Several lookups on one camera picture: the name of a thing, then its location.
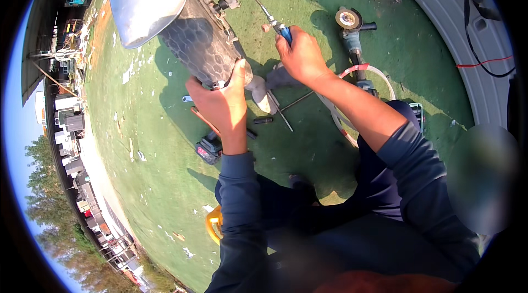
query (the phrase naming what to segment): sky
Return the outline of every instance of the sky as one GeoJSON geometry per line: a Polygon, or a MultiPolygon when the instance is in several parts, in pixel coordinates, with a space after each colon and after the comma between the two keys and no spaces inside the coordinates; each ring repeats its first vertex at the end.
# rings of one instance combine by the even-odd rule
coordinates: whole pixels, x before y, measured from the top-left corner
{"type": "MultiPolygon", "coordinates": [[[[32,3],[33,0],[31,0],[28,8],[31,8],[32,3]]],[[[31,141],[42,135],[43,130],[35,118],[35,92],[30,96],[25,106],[22,107],[22,47],[26,26],[28,25],[29,12],[30,10],[27,10],[18,27],[17,38],[11,53],[4,94],[4,109],[2,109],[2,131],[7,153],[7,165],[11,181],[13,182],[15,196],[24,213],[31,234],[35,236],[42,232],[43,228],[30,221],[25,215],[25,210],[27,209],[25,196],[31,194],[31,190],[27,187],[27,179],[33,171],[33,168],[28,167],[28,165],[33,162],[33,158],[25,156],[24,147],[30,145],[31,141]]],[[[43,90],[42,82],[36,88],[36,91],[38,90],[43,90]]],[[[81,289],[81,285],[68,275],[66,268],[50,257],[46,256],[46,258],[70,291],[84,292],[81,289]]]]}

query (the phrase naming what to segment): blue torch handle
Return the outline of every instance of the blue torch handle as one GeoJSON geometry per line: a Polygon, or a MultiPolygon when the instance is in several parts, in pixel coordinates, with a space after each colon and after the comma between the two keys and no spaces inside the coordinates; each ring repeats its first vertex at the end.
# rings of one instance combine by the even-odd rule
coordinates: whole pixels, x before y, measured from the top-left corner
{"type": "Polygon", "coordinates": [[[288,41],[288,44],[291,46],[293,39],[291,38],[292,35],[290,33],[290,29],[287,27],[284,27],[283,29],[280,30],[279,33],[281,34],[281,36],[283,36],[286,39],[286,41],[288,41]]]}

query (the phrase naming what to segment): green turf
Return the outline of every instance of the green turf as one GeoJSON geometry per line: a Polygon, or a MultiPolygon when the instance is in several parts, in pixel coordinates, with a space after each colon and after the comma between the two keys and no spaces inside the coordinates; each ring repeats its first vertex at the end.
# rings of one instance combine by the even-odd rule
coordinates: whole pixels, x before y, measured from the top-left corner
{"type": "MultiPolygon", "coordinates": [[[[265,76],[278,62],[274,36],[260,31],[265,22],[260,8],[252,0],[241,1],[241,8],[228,11],[227,18],[253,71],[265,76]]],[[[451,55],[413,0],[262,1],[276,19],[314,35],[328,66],[337,71],[348,67],[334,21],[339,6],[352,6],[366,21],[375,20],[378,31],[361,35],[364,59],[389,75],[397,98],[424,105],[425,135],[443,160],[447,160],[464,126],[473,125],[451,55]],[[450,127],[452,119],[460,124],[450,127]]],[[[92,3],[97,8],[101,4],[102,0],[92,3]]],[[[194,290],[203,291],[220,260],[218,246],[205,231],[206,212],[202,209],[205,204],[217,205],[213,189],[219,166],[205,164],[194,153],[194,144],[207,134],[208,127],[190,113],[192,103],[181,102],[187,95],[184,82],[188,72],[157,38],[140,51],[125,50],[118,36],[113,46],[113,20],[104,30],[97,28],[95,25],[103,42],[95,49],[98,59],[87,72],[86,87],[92,126],[108,174],[136,236],[153,260],[194,290]],[[145,62],[139,67],[138,61],[145,62]],[[122,74],[131,64],[137,73],[123,85],[122,74]],[[123,138],[117,132],[114,112],[125,118],[121,123],[123,138]],[[134,153],[142,151],[147,162],[137,155],[134,163],[130,161],[129,137],[134,153]],[[173,231],[180,233],[186,240],[172,241],[165,231],[170,236],[173,231]],[[182,247],[196,255],[187,259],[182,247]]],[[[387,98],[381,79],[374,82],[381,96],[387,98]]],[[[282,105],[307,92],[305,88],[274,91],[282,105]]],[[[247,102],[248,122],[264,115],[250,95],[247,102]]],[[[320,198],[335,201],[349,197],[355,187],[353,169],[358,152],[341,136],[328,110],[312,95],[285,115],[294,132],[278,115],[272,124],[249,124],[259,135],[249,141],[256,170],[280,184],[286,184],[288,173],[303,173],[314,182],[320,198]]]]}

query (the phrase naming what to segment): black cable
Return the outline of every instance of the black cable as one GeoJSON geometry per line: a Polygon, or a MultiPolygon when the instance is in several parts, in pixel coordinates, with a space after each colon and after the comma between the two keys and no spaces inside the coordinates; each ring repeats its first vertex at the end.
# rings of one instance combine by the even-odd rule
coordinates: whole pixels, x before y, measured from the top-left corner
{"type": "MultiPolygon", "coordinates": [[[[473,49],[473,44],[471,43],[471,39],[469,38],[469,33],[467,31],[467,26],[469,25],[470,12],[471,12],[471,7],[469,6],[469,0],[464,0],[464,29],[466,30],[467,43],[469,44],[469,48],[471,49],[471,52],[473,53],[473,56],[475,56],[475,59],[477,60],[477,62],[479,62],[479,64],[482,64],[482,62],[479,60],[479,57],[477,56],[477,53],[475,52],[475,49],[473,49]]],[[[510,73],[512,73],[515,70],[515,66],[513,66],[513,68],[510,71],[504,74],[495,74],[495,73],[490,72],[488,69],[486,69],[484,65],[481,65],[480,67],[482,67],[485,72],[487,72],[489,75],[495,78],[504,78],[510,75],[510,73]]]]}

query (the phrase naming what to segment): grinding disc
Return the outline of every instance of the grinding disc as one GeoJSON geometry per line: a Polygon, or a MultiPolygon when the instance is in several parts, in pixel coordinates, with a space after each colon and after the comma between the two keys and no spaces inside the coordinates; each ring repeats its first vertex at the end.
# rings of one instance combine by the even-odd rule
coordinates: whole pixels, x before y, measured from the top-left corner
{"type": "Polygon", "coordinates": [[[352,10],[341,9],[335,14],[335,21],[339,26],[347,30],[353,30],[361,26],[361,16],[352,10]]]}

